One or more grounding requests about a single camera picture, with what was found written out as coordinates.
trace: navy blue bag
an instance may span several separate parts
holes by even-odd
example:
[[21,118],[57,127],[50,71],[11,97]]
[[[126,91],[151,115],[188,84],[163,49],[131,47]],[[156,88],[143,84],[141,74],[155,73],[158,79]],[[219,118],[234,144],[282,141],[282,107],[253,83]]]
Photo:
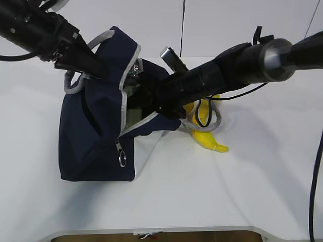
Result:
[[162,67],[138,59],[140,46],[117,27],[112,27],[105,36],[107,40],[101,43],[96,55],[106,63],[109,76],[102,80],[82,75],[71,87],[77,91],[66,94],[63,101],[59,166],[64,180],[132,181],[163,131],[180,126],[179,120],[153,112],[126,128],[124,82],[134,64],[139,63],[141,72],[157,80],[169,74]]

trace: zipper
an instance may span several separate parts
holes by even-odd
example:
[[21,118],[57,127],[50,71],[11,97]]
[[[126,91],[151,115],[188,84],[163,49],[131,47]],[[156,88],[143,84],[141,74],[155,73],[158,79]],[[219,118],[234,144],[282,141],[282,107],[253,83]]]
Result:
[[117,151],[119,154],[119,164],[123,168],[126,166],[127,158],[126,158],[125,152],[122,149],[119,138],[117,138],[117,140],[116,140],[116,147],[117,147]]
[[138,59],[140,50],[141,50],[141,46],[138,44],[137,45],[137,48],[136,48],[136,51],[135,51],[134,55],[132,56],[130,62],[128,63],[128,66],[125,69],[125,71],[124,71],[124,73],[123,73],[123,75],[121,77],[120,84],[119,84],[119,90],[121,91],[121,94],[122,94],[121,128],[120,128],[120,131],[121,132],[125,129],[125,127],[126,127],[126,120],[127,120],[126,119],[126,115],[127,115],[127,94],[123,90],[123,86],[125,84],[125,80],[127,78],[127,75],[129,73],[130,69],[133,67],[133,65],[135,64],[136,60]]
[[145,117],[144,119],[142,119],[141,121],[139,121],[138,123],[134,124],[133,126],[123,130],[119,137],[121,137],[122,135],[125,135],[126,133],[129,133],[130,131],[133,131],[137,128],[139,128],[140,126],[145,125],[146,123],[150,122],[151,120],[153,120],[156,116],[158,115],[157,112],[153,112],[150,115],[148,115],[147,117]]
[[127,128],[126,130],[124,130],[123,132],[120,133],[120,136],[117,138],[116,140],[116,148],[117,148],[117,152],[119,154],[119,164],[120,166],[123,168],[126,166],[126,162],[127,162],[127,158],[126,158],[126,153],[125,151],[122,149],[122,146],[120,144],[120,137],[126,133],[129,133],[130,131],[133,131],[143,125],[145,125],[146,123],[150,122],[151,120],[153,120],[156,116],[158,115],[157,112],[153,112],[152,114],[148,115],[146,118],[144,118],[143,120],[139,121],[138,123],[136,123],[135,125]]

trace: bag handle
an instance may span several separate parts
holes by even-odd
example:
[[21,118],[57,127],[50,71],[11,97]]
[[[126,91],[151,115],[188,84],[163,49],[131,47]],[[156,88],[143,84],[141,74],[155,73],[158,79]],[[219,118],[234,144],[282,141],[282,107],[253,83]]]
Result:
[[[110,39],[115,34],[114,30],[108,30],[106,32],[101,33],[100,35],[96,36],[94,39],[92,39],[87,46],[90,49],[95,48],[99,44],[101,44],[103,41]],[[80,92],[84,88],[84,81],[90,80],[90,75],[87,73],[83,73],[80,76],[79,82],[76,86],[71,85],[72,79],[75,75],[75,71],[66,71],[64,75],[64,91],[66,94],[75,94]]]

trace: white tabletop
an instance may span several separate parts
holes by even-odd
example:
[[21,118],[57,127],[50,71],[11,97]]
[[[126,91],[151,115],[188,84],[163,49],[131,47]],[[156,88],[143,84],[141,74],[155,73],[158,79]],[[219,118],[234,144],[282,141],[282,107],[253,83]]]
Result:
[[[184,58],[189,68],[207,60]],[[229,153],[169,132],[131,183],[61,180],[63,72],[37,59],[1,63],[0,71],[0,241],[234,229],[308,239],[309,190],[323,124],[322,71],[299,72],[287,82],[223,102],[223,123],[215,135]],[[319,177],[317,238],[323,238],[322,227]]]

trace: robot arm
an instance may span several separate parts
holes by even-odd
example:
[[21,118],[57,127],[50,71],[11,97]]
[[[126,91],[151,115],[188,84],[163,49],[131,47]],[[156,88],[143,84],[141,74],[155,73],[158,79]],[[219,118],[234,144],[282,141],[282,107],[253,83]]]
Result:
[[[0,61],[38,56],[42,61],[55,62],[57,69],[104,78],[106,66],[87,47],[79,29],[61,15],[46,11],[58,2],[62,6],[67,0],[0,0],[0,35],[30,52],[19,57],[0,56]],[[285,81],[296,70],[323,68],[323,32],[294,45],[285,39],[274,39],[272,35],[260,37],[260,34],[259,26],[253,43],[234,46],[189,71],[184,64],[171,63],[172,57],[165,54],[163,59],[169,66],[181,68],[162,82],[141,76],[141,90],[131,97],[129,105],[149,105],[167,117],[180,118],[186,116],[183,105],[206,96],[253,83]]]
[[41,3],[41,0],[0,0],[0,35],[30,52],[20,57],[0,56],[0,60],[19,61],[38,56],[42,61],[55,62],[56,69],[104,78],[106,67],[87,47],[79,29],[63,16],[46,12],[57,0]]

